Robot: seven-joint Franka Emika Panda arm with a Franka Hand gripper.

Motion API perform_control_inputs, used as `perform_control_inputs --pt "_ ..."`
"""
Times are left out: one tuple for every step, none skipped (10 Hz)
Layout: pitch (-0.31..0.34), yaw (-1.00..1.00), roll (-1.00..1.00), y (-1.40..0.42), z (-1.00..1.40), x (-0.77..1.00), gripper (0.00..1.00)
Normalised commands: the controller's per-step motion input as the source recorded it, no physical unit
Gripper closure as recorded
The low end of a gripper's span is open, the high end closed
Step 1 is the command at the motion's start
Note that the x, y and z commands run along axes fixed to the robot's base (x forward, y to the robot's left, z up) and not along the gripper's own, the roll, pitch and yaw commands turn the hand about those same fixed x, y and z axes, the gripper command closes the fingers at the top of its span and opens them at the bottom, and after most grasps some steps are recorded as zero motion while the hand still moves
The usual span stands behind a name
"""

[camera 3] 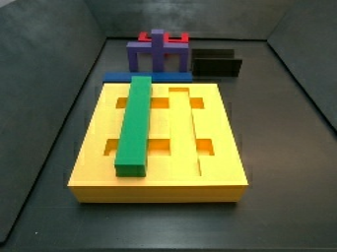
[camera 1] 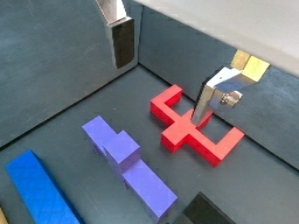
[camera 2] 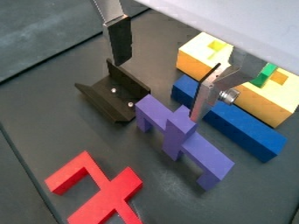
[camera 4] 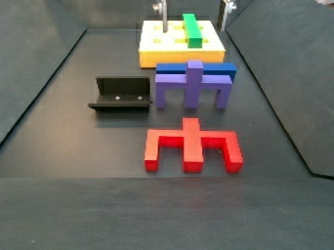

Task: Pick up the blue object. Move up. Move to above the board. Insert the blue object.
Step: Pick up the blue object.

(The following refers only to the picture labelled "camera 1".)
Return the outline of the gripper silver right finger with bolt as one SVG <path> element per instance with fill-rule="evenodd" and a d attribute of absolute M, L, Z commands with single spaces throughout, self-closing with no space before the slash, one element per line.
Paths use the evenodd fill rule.
<path fill-rule="evenodd" d="M 233 108 L 243 94 L 239 90 L 255 81 L 249 79 L 236 68 L 221 67 L 201 83 L 191 122 L 200 126 L 219 105 Z"/>

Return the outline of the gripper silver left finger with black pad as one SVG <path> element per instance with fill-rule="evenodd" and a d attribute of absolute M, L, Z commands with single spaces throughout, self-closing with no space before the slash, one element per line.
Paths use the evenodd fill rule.
<path fill-rule="evenodd" d="M 95 0 L 107 26 L 115 67 L 135 58 L 135 20 L 127 15 L 123 0 Z"/>

